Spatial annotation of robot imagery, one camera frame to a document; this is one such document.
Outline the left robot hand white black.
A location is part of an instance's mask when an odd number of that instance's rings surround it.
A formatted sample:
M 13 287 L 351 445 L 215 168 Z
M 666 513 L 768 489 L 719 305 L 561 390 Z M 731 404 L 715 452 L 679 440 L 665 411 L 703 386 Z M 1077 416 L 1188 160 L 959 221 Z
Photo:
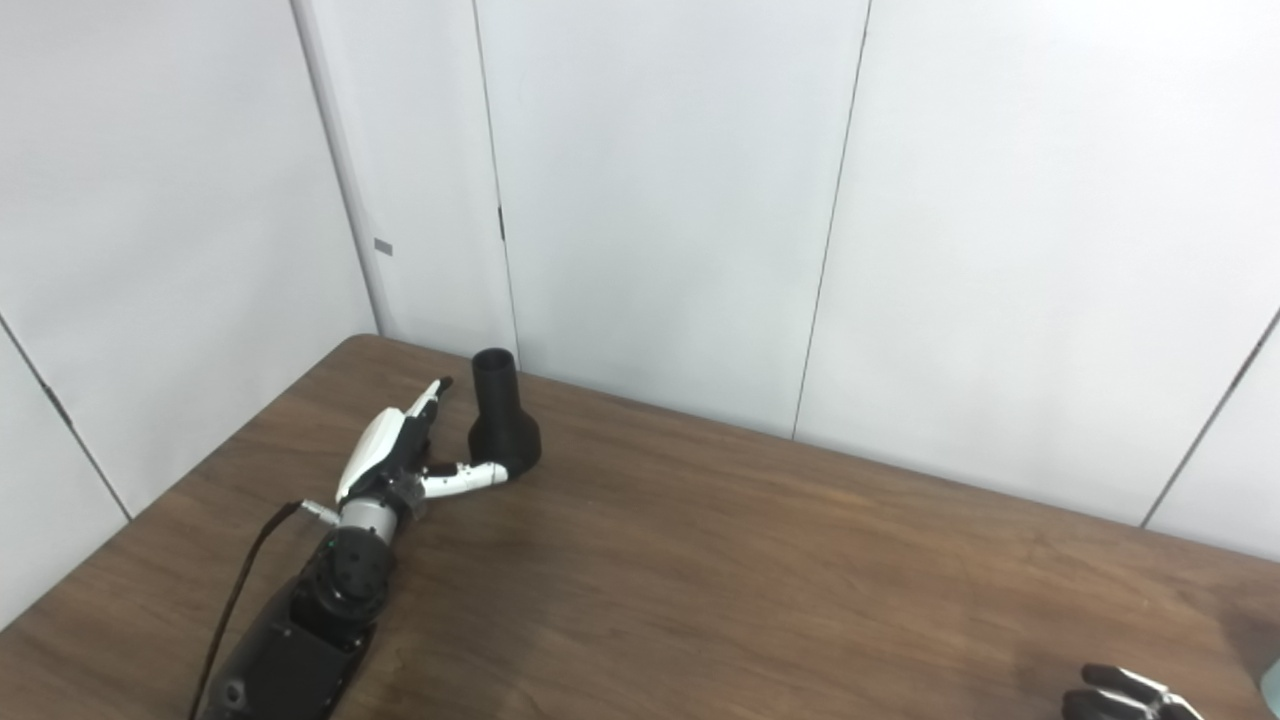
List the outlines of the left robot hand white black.
M 338 527 L 370 530 L 388 542 L 420 518 L 429 500 L 513 480 L 499 462 L 426 461 L 430 432 L 453 379 L 434 380 L 407 410 L 381 410 L 360 436 L 335 492 Z

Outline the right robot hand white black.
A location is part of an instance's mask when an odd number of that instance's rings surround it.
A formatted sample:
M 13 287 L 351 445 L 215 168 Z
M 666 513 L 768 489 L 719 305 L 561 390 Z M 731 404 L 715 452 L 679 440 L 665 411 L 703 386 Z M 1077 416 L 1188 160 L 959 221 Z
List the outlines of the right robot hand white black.
M 1062 694 L 1061 719 L 1203 719 L 1167 685 L 1125 667 L 1084 664 L 1082 687 Z

